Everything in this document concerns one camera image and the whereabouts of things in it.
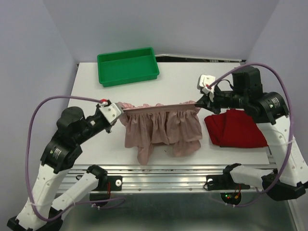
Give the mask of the pink skirt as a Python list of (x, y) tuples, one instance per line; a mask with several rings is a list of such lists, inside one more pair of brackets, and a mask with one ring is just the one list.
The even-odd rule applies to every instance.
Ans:
[(137, 148), (137, 160), (141, 165), (148, 164), (156, 146), (172, 146), (174, 157), (192, 155), (201, 148), (200, 108), (194, 101), (141, 106), (119, 103), (119, 106), (124, 111), (120, 117), (126, 129), (124, 146)]

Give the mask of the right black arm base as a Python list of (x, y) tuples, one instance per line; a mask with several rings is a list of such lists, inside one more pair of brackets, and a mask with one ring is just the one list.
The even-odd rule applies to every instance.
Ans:
[(207, 175), (203, 188), (206, 191), (233, 190), (233, 192), (221, 193), (220, 196), (224, 203), (238, 205), (242, 199), (241, 191), (251, 188), (249, 185), (243, 183), (235, 183), (232, 179), (230, 172), (238, 166), (241, 166), (241, 164), (236, 163), (226, 166), (221, 175)]

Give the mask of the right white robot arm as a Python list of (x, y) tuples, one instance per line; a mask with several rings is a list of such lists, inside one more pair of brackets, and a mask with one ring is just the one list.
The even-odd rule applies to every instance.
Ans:
[(294, 138), (293, 112), (287, 93), (265, 93), (259, 64), (244, 64), (229, 72), (233, 86), (222, 91), (221, 78), (200, 75), (197, 83), (202, 97), (196, 106), (219, 114), (222, 109), (242, 109), (264, 136), (276, 163), (275, 169), (258, 169), (239, 163), (228, 165), (220, 175), (208, 175), (207, 191), (221, 191), (227, 205), (240, 207), (242, 187), (254, 187), (274, 201), (297, 199), (308, 187), (308, 166)]

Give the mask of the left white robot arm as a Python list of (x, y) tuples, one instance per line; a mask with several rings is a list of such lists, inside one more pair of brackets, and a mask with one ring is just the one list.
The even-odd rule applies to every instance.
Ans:
[(22, 211), (7, 223), (11, 230), (57, 231), (70, 209), (87, 193), (107, 185), (107, 171), (92, 165), (77, 183), (55, 197), (63, 179), (82, 154), (81, 145), (103, 130), (110, 133), (121, 114), (115, 103), (97, 105), (95, 114), (88, 117), (76, 106), (62, 112), (57, 121), (58, 129), (40, 159), (39, 173), (30, 190), (32, 194)]

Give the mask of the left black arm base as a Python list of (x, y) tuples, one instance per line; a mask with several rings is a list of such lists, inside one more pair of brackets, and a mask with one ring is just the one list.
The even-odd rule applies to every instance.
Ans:
[(107, 208), (108, 200), (111, 199), (111, 192), (122, 190), (123, 177), (120, 175), (108, 176), (102, 183), (90, 192), (89, 199), (93, 207), (98, 209)]

